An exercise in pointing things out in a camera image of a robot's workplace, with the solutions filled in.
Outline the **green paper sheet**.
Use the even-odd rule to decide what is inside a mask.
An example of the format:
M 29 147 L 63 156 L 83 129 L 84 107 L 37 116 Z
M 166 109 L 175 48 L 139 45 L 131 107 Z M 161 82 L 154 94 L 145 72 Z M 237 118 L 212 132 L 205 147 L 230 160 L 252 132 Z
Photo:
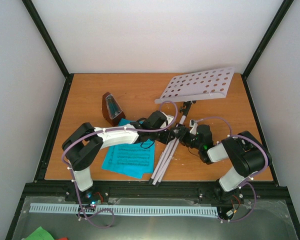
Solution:
M 41 226 L 38 227 L 34 232 L 32 232 L 24 240 L 54 240 L 53 236 Z

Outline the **black aluminium frame post right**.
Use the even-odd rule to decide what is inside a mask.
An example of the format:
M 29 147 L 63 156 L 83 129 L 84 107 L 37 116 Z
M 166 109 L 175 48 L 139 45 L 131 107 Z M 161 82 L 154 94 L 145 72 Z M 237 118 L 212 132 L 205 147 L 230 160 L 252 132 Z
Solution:
M 253 71 L 254 67 L 256 66 L 257 62 L 259 61 L 264 50 L 266 49 L 267 45 L 271 41 L 272 37 L 274 36 L 276 30 L 278 29 L 278 27 L 281 24 L 282 20 L 284 19 L 285 15 L 289 11 L 293 2 L 294 2 L 294 0 L 283 0 L 282 1 L 281 5 L 279 6 L 277 12 L 275 13 L 275 15 L 273 17 L 271 23 L 269 24 L 266 32 L 264 33 L 262 39 L 260 40 L 256 50 L 254 51 L 251 59 L 249 60 L 246 68 L 243 71 L 243 74 L 242 74 L 243 80 L 248 79 L 249 75 Z

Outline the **white tripod music stand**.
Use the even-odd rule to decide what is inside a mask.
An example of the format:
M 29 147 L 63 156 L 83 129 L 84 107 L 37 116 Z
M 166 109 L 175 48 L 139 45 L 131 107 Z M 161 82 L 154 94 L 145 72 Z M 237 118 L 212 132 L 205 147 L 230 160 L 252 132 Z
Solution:
M 168 143 L 162 152 L 159 162 L 149 180 L 152 185 L 159 185 L 163 179 L 178 144 L 180 144 L 176 134 L 180 127 L 184 126 L 191 105 L 200 100 L 225 98 L 234 71 L 233 67 L 227 67 L 177 75 L 170 80 L 160 98 L 154 101 L 156 104 L 161 105 L 167 101 L 173 103 L 183 102 L 183 105 L 180 110 L 182 113 L 181 119 L 176 125 L 176 129 L 172 130 L 175 133 L 175 139 Z

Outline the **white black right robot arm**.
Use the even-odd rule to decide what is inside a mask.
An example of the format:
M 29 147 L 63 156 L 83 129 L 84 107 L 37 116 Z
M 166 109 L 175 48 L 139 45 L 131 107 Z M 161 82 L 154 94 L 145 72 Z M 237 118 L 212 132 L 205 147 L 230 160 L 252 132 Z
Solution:
M 176 138 L 183 146 L 198 150 L 200 160 L 207 165 L 230 160 L 232 167 L 216 181 L 212 193 L 220 203 L 272 164 L 269 151 L 247 130 L 214 144 L 208 125 L 200 124 L 191 129 L 181 126 Z

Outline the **blue sheet music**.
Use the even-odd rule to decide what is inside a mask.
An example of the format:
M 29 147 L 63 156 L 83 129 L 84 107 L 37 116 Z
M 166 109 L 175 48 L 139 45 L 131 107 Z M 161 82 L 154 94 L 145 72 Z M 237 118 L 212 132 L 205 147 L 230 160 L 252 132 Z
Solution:
M 103 170 L 126 175 L 128 177 L 136 179 L 141 179 L 143 177 L 144 171 L 142 168 L 130 165 L 120 165 L 118 163 L 115 163 L 115 160 L 114 150 L 112 148 L 109 148 L 101 168 Z
M 137 144 L 115 145 L 113 150 L 115 163 L 139 167 L 143 170 L 144 174 L 153 173 L 155 145 L 152 140 Z

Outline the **clear acrylic metronome cover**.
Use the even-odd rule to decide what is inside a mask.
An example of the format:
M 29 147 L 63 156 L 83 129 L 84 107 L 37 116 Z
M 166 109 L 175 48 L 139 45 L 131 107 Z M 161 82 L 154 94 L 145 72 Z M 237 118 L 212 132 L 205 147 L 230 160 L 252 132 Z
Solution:
M 107 106 L 108 115 L 111 120 L 113 120 L 123 112 L 121 107 L 111 94 L 105 98 L 105 102 Z

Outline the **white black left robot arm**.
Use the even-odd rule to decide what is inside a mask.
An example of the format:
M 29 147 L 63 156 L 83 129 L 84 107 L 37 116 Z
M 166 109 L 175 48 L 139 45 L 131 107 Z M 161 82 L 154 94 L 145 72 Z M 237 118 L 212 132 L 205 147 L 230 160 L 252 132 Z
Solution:
M 61 160 L 67 164 L 72 182 L 76 184 L 76 195 L 82 201 L 93 198 L 94 188 L 90 166 L 100 150 L 122 145 L 141 144 L 148 140 L 169 142 L 172 140 L 169 127 L 176 116 L 156 110 L 149 117 L 116 127 L 93 127 L 83 123 L 63 144 Z

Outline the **black front mounting rail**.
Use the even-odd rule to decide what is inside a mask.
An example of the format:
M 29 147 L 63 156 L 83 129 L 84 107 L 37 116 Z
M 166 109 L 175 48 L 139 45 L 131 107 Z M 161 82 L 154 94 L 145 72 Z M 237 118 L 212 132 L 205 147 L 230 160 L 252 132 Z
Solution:
M 108 202 L 108 198 L 186 199 L 217 203 L 214 182 L 164 181 L 158 186 L 147 181 L 94 181 L 83 194 L 84 200 Z

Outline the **brown wooden metronome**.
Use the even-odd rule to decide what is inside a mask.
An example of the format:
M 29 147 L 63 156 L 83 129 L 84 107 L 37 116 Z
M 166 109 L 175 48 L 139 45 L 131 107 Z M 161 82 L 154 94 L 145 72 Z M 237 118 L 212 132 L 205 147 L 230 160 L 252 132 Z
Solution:
M 106 92 L 102 96 L 101 110 L 103 118 L 113 127 L 118 126 L 121 119 L 126 118 L 125 113 L 110 92 Z

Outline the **black aluminium frame post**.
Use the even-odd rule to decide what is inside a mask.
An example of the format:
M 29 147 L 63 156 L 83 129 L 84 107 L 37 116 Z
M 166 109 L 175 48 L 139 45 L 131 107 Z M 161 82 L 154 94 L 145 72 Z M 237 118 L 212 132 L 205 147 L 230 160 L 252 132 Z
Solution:
M 37 30 L 39 31 L 42 39 L 44 40 L 46 46 L 48 47 L 52 57 L 54 58 L 58 68 L 60 69 L 62 75 L 67 79 L 70 75 L 64 61 L 59 54 L 53 39 L 51 38 L 44 22 L 42 21 L 34 3 L 32 0 L 22 0 L 23 5 L 25 6 L 27 12 L 29 13 L 33 23 L 35 24 Z
M 269 24 L 266 32 L 264 33 L 262 39 L 260 40 L 256 50 L 254 51 L 251 59 L 249 60 L 246 68 L 243 71 L 243 74 L 242 74 L 243 80 L 248 79 L 249 75 L 253 71 L 254 67 L 256 66 L 257 62 L 259 61 L 264 50 L 266 49 L 267 45 L 271 41 L 272 37 L 274 36 L 276 30 L 278 29 L 278 27 L 281 24 L 282 20 L 284 19 L 285 15 L 289 11 L 293 2 L 294 2 L 294 0 L 283 0 L 282 1 L 281 5 L 279 6 L 277 12 L 275 13 L 275 15 L 273 17 L 271 23 Z

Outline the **black aluminium frame post left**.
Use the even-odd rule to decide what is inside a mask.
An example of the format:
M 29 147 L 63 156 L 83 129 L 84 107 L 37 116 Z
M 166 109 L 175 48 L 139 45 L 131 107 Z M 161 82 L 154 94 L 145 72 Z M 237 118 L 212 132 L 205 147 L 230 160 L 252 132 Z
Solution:
M 37 30 L 39 31 L 42 39 L 44 40 L 46 46 L 48 47 L 52 57 L 54 58 L 58 68 L 60 69 L 62 75 L 67 79 L 70 75 L 64 61 L 59 54 L 53 39 L 51 38 L 44 22 L 42 21 L 34 3 L 32 0 L 22 0 L 23 5 L 25 6 L 27 12 L 29 13 L 33 23 L 35 24 Z

